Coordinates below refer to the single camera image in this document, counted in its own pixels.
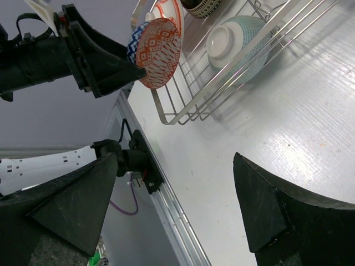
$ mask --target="black mount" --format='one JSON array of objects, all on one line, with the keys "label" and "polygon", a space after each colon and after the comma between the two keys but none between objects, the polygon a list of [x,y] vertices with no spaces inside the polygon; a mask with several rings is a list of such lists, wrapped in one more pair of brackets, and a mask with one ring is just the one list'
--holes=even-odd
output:
[{"label": "black mount", "polygon": [[0,198],[0,265],[86,266],[116,180],[107,154],[67,175]]},{"label": "black mount", "polygon": [[[124,129],[128,129],[131,140],[129,150],[122,150],[121,141]],[[117,156],[117,176],[124,176],[126,172],[139,172],[143,178],[149,194],[157,191],[164,179],[159,168],[139,130],[132,131],[126,119],[123,119],[119,141],[103,140],[95,142],[92,148],[95,149],[97,158],[113,152]]]},{"label": "black mount", "polygon": [[240,154],[234,177],[258,265],[355,265],[354,204],[298,187]]}]

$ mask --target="dish rack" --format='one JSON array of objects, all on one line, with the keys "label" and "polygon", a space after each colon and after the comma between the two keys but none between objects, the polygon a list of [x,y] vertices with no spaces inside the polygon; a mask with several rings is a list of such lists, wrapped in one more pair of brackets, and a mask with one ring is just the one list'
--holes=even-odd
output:
[{"label": "dish rack", "polygon": [[[165,125],[185,125],[189,121],[204,121],[216,112],[237,91],[247,84],[237,81],[259,60],[269,53],[264,68],[292,42],[326,14],[339,0],[224,0],[218,9],[205,19],[195,19],[184,11],[185,38],[179,66],[165,88],[152,90],[161,122]],[[132,18],[138,16],[135,9]],[[226,19],[250,15],[266,24],[219,73],[210,69],[205,42],[210,30]],[[271,40],[227,81],[223,77],[237,65],[269,32]]]}]

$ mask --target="bowl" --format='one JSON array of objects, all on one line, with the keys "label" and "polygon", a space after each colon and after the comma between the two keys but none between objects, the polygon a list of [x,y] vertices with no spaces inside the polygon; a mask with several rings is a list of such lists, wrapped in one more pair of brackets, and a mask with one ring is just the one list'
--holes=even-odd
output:
[{"label": "bowl", "polygon": [[[247,44],[253,40],[261,28],[265,25],[262,19],[252,16],[236,16],[211,30],[206,49],[211,69],[218,73],[232,60]],[[257,46],[250,51],[223,79],[229,80],[243,65],[247,64],[264,45],[271,39],[269,33]],[[265,65],[269,52],[259,57],[257,62],[236,81],[235,84],[243,84],[251,80]]]},{"label": "bowl", "polygon": [[195,18],[206,18],[220,5],[222,0],[181,0],[182,5]]},{"label": "bowl", "polygon": [[146,26],[148,26],[148,24],[149,21],[139,25],[137,29],[132,33],[131,37],[129,38],[128,45],[127,45],[127,60],[133,64],[135,64],[139,39]]},{"label": "bowl", "polygon": [[145,16],[145,21],[152,21],[157,18],[167,18],[171,20],[177,30],[179,31],[179,36],[181,43],[184,40],[184,10],[182,9],[182,4],[180,0],[160,0],[153,7],[151,12],[147,13]]},{"label": "bowl", "polygon": [[164,86],[179,64],[179,31],[167,18],[157,18],[144,29],[137,47],[136,65],[146,70],[140,81],[149,89]]}]

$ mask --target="white table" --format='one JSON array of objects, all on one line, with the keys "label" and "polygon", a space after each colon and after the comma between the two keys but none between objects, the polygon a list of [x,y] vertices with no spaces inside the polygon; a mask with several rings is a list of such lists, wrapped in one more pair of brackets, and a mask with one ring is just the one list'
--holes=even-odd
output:
[{"label": "white table", "polygon": [[235,192],[235,152],[355,203],[355,4],[340,1],[330,12],[217,118],[165,126],[149,89],[132,89],[129,104],[213,266],[256,264]]}]

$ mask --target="black strap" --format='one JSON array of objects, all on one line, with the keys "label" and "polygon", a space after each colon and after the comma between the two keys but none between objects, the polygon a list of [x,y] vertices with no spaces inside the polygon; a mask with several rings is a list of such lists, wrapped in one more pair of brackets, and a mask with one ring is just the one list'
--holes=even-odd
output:
[{"label": "black strap", "polygon": [[[18,35],[12,40],[12,42],[14,44],[19,43],[22,40],[22,33],[21,33],[21,29],[19,26],[19,22],[22,19],[36,19],[38,21],[43,21],[39,15],[37,15],[36,13],[23,13],[20,16],[18,16],[17,20],[16,20],[16,28],[18,30]],[[52,29],[50,27],[48,27],[48,29],[42,33],[40,36],[35,37],[36,40],[40,40],[40,39],[46,39],[48,38],[51,34],[53,33]]]}]

